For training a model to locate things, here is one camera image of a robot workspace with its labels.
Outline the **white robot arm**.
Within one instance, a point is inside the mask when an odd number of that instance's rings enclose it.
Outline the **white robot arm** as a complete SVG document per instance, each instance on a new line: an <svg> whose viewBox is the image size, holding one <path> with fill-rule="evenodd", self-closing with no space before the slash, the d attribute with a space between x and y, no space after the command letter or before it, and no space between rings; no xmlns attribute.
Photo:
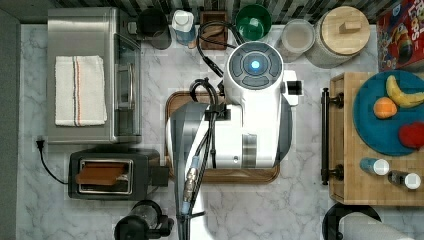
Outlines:
<svg viewBox="0 0 424 240"><path fill-rule="evenodd" d="M222 85L223 101L208 79L195 80L192 100L167 120L179 240L213 240L200 193L207 169L273 168L291 147L301 82L274 47L258 41L236 47Z"/></svg>

